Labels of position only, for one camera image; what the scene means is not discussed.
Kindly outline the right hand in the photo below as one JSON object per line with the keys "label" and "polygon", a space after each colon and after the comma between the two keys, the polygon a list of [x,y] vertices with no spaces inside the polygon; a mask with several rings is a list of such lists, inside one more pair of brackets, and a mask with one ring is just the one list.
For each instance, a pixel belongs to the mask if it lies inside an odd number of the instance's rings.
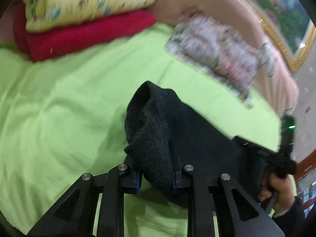
{"label": "right hand", "polygon": [[295,203],[295,196],[293,193],[293,187],[290,175],[287,175],[284,179],[279,178],[275,173],[265,172],[261,179],[260,192],[258,195],[259,201],[271,198],[273,192],[268,187],[274,189],[277,193],[277,200],[273,209],[276,214],[287,212]]}

